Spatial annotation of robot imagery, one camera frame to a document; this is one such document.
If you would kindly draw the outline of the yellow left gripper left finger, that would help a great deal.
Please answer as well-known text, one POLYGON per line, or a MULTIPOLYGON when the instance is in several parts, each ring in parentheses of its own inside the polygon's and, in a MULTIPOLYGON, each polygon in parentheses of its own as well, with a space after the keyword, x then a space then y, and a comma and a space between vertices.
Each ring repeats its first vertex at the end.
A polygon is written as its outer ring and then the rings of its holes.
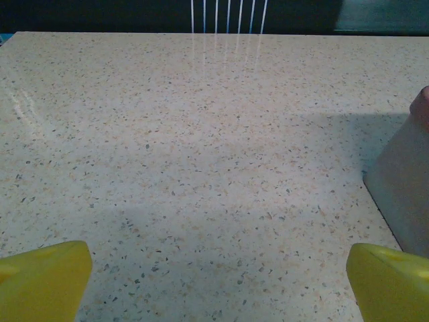
POLYGON ((74 322, 92 266, 85 241, 0 258, 0 322, 74 322))

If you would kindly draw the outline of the decorated tin box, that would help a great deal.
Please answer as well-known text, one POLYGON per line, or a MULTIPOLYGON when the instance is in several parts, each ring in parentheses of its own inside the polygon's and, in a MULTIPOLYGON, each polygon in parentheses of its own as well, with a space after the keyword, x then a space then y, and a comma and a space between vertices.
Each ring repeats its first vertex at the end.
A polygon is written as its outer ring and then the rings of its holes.
POLYGON ((400 248, 429 258, 429 85, 363 181, 400 248))

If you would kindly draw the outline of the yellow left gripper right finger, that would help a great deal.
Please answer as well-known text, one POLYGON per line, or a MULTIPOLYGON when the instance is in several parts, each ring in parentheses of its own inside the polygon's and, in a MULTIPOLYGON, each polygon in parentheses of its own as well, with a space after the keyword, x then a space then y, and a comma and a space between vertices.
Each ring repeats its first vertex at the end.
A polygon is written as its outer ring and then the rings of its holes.
POLYGON ((347 277, 364 322, 429 322, 429 259, 354 244, 347 277))

